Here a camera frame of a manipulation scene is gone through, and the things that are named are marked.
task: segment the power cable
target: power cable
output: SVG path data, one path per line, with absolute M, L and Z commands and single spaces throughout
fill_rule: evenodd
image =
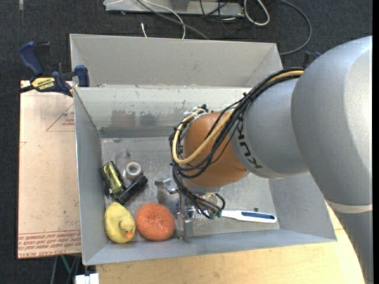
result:
M 156 14 L 158 17 L 161 17 L 167 21 L 170 21 L 170 22 L 173 22 L 175 24 L 179 24 L 179 25 L 184 25 L 187 29 L 189 30 L 192 30 L 193 32 L 197 33 L 199 36 L 201 36 L 202 38 L 206 39 L 206 40 L 209 40 L 209 38 L 204 35 L 202 32 L 198 31 L 196 28 L 194 27 L 191 27 L 190 25 L 188 24 L 182 24 L 181 22 L 175 20 L 175 19 L 172 19 L 170 17 L 167 17 L 165 15 L 162 15 L 161 13 L 155 11 L 154 9 L 150 8 L 149 6 L 147 6 L 146 4 L 144 4 L 141 0 L 136 0 L 140 5 L 142 5 L 144 8 L 148 9 L 150 12 Z

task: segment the white toothbrush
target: white toothbrush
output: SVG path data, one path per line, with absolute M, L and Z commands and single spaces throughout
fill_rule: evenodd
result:
M 222 211 L 221 216 L 248 222 L 275 223 L 277 221 L 275 215 L 255 211 Z

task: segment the black carpet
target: black carpet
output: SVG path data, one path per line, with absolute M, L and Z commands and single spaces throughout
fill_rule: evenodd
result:
M 372 0 L 287 0 L 309 17 L 313 36 L 304 48 L 324 53 L 341 43 L 372 35 Z M 18 49 L 28 41 L 50 41 L 52 63 L 62 62 L 70 70 L 69 34 L 117 34 L 143 36 L 140 23 L 147 25 L 150 37 L 180 37 L 180 27 L 153 14 L 110 14 L 103 0 L 0 0 L 0 94 L 15 91 L 22 79 L 32 73 L 18 57 Z M 217 18 L 209 22 L 197 16 L 184 21 L 210 39 L 277 43 L 281 52 L 301 45 L 308 36 L 304 18 L 279 0 L 264 0 L 271 22 L 266 27 L 244 27 L 243 20 L 225 27 Z M 198 38 L 188 32 L 188 38 Z M 304 50 L 282 57 L 284 67 L 301 66 Z M 17 260 L 17 190 L 19 98 L 0 101 L 0 283 L 49 283 L 54 258 Z M 65 283 L 66 271 L 61 260 L 56 283 Z

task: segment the rubber duck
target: rubber duck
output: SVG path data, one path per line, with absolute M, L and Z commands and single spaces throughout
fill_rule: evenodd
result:
M 120 203 L 113 202 L 105 211 L 105 232 L 115 243 L 129 242 L 136 231 L 134 218 Z

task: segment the orange ball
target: orange ball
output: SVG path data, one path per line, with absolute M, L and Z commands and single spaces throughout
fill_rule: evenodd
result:
M 175 220 L 170 210 L 158 203 L 142 205 L 134 218 L 138 232 L 151 241 L 165 241 L 175 231 Z

